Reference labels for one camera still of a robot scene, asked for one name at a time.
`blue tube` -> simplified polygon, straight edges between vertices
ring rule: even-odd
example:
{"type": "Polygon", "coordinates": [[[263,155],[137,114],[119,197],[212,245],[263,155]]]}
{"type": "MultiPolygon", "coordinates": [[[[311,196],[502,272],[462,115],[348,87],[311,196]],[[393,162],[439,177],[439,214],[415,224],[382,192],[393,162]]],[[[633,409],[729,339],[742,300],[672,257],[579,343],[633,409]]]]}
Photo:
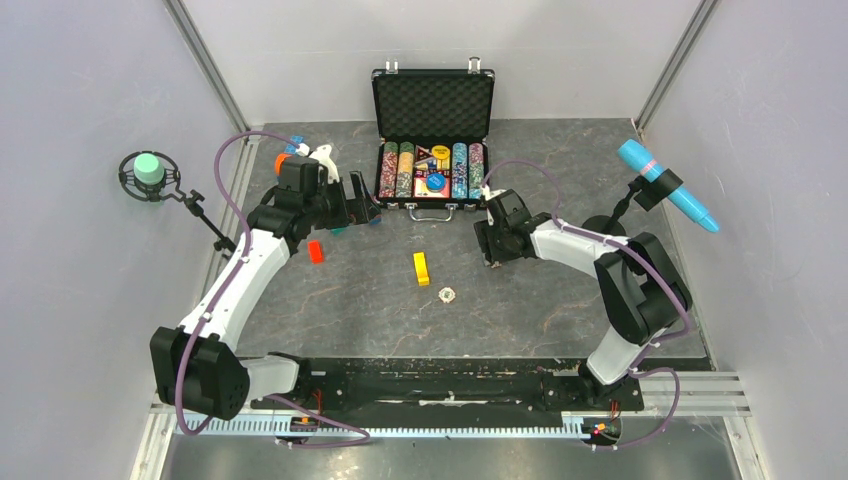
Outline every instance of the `blue tube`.
{"type": "MultiPolygon", "coordinates": [[[[665,171],[665,168],[654,159],[651,152],[635,140],[624,142],[624,145],[618,149],[618,156],[628,167],[645,177],[645,180],[649,182],[656,180],[665,171]]],[[[702,226],[704,230],[712,233],[719,231],[718,223],[710,216],[707,207],[689,193],[683,185],[677,187],[677,190],[672,192],[668,199],[693,222],[702,226]]]]}

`white poker chip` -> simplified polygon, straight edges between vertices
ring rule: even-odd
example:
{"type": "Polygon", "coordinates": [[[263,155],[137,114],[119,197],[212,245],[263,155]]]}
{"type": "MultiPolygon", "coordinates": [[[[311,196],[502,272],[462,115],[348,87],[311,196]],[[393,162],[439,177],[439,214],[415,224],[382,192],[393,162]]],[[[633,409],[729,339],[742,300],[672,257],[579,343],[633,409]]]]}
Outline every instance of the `white poker chip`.
{"type": "Polygon", "coordinates": [[[444,303],[450,303],[456,298],[456,292],[450,287],[445,287],[439,290],[439,300],[444,303]]]}

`orange object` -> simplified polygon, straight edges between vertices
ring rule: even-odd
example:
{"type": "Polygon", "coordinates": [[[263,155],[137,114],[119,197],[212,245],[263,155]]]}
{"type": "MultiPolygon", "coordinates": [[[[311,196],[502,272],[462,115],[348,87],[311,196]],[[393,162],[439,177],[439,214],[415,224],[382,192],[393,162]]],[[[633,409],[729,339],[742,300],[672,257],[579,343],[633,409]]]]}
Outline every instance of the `orange object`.
{"type": "Polygon", "coordinates": [[[274,162],[274,171],[277,172],[277,175],[280,174],[280,167],[283,166],[283,162],[289,157],[291,157],[291,154],[288,153],[281,153],[277,155],[277,161],[274,162]]]}
{"type": "Polygon", "coordinates": [[[318,240],[311,240],[309,243],[309,258],[312,259],[312,263],[323,263],[324,262],[324,249],[321,248],[321,242],[318,240]]]}

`gray floor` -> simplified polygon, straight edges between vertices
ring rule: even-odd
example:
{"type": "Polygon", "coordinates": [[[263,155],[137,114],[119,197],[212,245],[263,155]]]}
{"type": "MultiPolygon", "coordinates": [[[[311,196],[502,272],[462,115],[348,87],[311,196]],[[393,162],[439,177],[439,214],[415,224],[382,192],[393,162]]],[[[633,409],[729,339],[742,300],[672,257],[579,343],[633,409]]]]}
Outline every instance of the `gray floor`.
{"type": "MultiPolygon", "coordinates": [[[[624,440],[656,420],[625,419],[624,440]]],[[[270,438],[175,436],[162,479],[435,480],[741,478],[720,418],[676,419],[634,448],[592,453],[573,440],[382,439],[373,445],[290,451],[270,438]]]]}
{"type": "MultiPolygon", "coordinates": [[[[302,135],[315,147],[332,143],[343,176],[361,170],[372,182],[379,145],[373,122],[275,124],[268,130],[302,135]]],[[[625,119],[493,121],[490,161],[523,158],[557,175],[566,198],[561,216],[580,224],[609,213],[634,174],[615,151],[633,128],[625,119]]],[[[275,182],[273,161],[284,144],[263,140],[245,208],[275,182]]],[[[550,211],[555,193],[543,176],[511,165],[492,180],[513,188],[532,212],[550,211]]],[[[447,224],[412,222],[387,211],[380,225],[340,235],[320,231],[326,262],[312,265],[302,245],[271,281],[244,328],[241,355],[278,350],[304,356],[516,356],[581,357],[591,353],[609,326],[594,279],[553,262],[517,260],[492,270],[482,264],[472,224],[484,213],[459,212],[447,224]],[[418,287],[412,254],[427,255],[431,285],[418,287]],[[457,299],[436,297],[445,286],[457,299]]],[[[631,208],[631,235],[657,235],[677,263],[662,209],[631,208]]],[[[657,356],[704,355],[698,334],[677,340],[657,356]]]]}

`case lid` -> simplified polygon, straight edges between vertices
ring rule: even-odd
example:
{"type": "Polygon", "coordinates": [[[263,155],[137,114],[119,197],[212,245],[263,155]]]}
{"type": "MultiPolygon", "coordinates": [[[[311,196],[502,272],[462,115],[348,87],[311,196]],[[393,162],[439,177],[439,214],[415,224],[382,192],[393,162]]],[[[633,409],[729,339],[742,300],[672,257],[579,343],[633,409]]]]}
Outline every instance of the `case lid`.
{"type": "Polygon", "coordinates": [[[383,138],[448,142],[489,133],[493,70],[380,69],[371,78],[383,138]]]}

